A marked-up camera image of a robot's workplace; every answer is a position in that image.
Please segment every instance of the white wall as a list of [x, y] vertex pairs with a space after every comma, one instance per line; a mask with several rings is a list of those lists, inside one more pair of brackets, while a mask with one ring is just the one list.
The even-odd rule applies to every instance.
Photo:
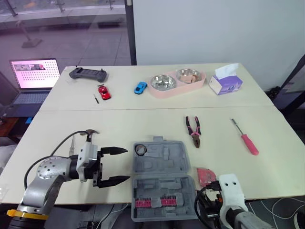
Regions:
[[263, 90], [305, 53], [304, 0], [133, 0], [138, 65], [240, 62]]

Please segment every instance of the laptop keyboard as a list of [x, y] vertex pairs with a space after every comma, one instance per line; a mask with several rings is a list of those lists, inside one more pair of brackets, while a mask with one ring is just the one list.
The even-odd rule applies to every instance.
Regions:
[[14, 104], [41, 104], [47, 96], [48, 93], [24, 93], [18, 96]]

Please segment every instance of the stainless steel bowl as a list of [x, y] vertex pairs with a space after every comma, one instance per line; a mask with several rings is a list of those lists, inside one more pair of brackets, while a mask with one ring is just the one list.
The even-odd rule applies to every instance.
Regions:
[[159, 91], [167, 91], [176, 87], [176, 81], [169, 75], [157, 75], [152, 78], [151, 85]]
[[176, 73], [177, 79], [180, 80], [181, 82], [184, 82], [184, 83], [188, 83], [188, 82], [183, 81], [181, 79], [181, 77], [187, 77], [187, 76], [194, 76], [195, 77], [195, 81], [193, 81], [193, 83], [202, 80], [200, 72], [198, 72], [195, 69], [184, 68], [184, 69], [178, 70], [177, 73]]

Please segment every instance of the laptop screen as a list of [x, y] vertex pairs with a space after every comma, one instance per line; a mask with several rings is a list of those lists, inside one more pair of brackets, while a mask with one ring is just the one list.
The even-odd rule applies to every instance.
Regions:
[[56, 59], [13, 60], [11, 67], [19, 88], [52, 88], [60, 73]]

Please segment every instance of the pink screwdriver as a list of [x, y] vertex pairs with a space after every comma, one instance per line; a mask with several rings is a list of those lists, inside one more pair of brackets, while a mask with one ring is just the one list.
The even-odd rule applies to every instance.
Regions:
[[258, 155], [258, 150], [255, 147], [255, 145], [253, 144], [253, 142], [248, 138], [247, 135], [244, 135], [243, 132], [241, 131], [241, 129], [239, 128], [239, 126], [237, 125], [236, 121], [234, 119], [232, 119], [232, 122], [234, 123], [234, 125], [237, 127], [237, 129], [240, 131], [240, 133], [242, 134], [242, 139], [244, 141], [244, 143], [246, 144], [246, 146], [248, 147], [248, 149], [250, 150], [251, 154], [253, 155]]

